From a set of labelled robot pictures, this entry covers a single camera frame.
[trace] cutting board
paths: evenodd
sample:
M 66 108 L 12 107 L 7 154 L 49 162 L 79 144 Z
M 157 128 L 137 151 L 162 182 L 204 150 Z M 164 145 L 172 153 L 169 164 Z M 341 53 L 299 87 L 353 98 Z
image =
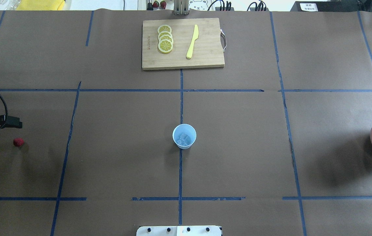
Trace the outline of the cutting board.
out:
M 163 54 L 158 50 L 160 25 L 171 27 L 173 50 Z M 193 57 L 186 58 L 192 41 L 195 24 L 199 27 L 199 38 L 195 41 Z M 219 18 L 176 19 L 144 21 L 142 25 L 142 69 L 167 70 L 186 68 L 224 67 Z

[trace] cartoon bear face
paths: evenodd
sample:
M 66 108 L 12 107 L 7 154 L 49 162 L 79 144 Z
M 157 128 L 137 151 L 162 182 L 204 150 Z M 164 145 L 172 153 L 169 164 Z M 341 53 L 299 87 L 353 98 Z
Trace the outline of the cartoon bear face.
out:
M 203 1 L 196 1 L 196 0 L 191 0 L 189 1 L 189 9 L 194 9 L 194 10 L 208 10 L 208 1 L 203 0 Z

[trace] yellow cloth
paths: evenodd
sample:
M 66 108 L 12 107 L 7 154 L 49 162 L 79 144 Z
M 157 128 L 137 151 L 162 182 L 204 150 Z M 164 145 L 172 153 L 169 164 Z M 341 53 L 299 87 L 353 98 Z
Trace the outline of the yellow cloth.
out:
M 62 10 L 64 0 L 21 0 L 16 10 Z

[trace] white paper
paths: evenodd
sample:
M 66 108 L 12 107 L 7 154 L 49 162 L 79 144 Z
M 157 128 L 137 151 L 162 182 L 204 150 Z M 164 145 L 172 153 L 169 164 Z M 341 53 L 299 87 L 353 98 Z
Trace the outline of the white paper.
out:
M 300 3 L 300 6 L 303 11 L 318 11 L 315 3 Z

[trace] knife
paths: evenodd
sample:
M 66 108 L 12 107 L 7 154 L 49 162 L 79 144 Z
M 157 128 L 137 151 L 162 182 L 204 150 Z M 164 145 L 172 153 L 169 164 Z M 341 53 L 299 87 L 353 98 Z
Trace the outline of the knife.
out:
M 189 50 L 187 50 L 186 58 L 190 59 L 193 56 L 193 47 L 195 46 L 195 40 L 199 37 L 199 28 L 198 25 L 195 25 L 195 29 L 193 30 L 192 42 L 190 42 Z

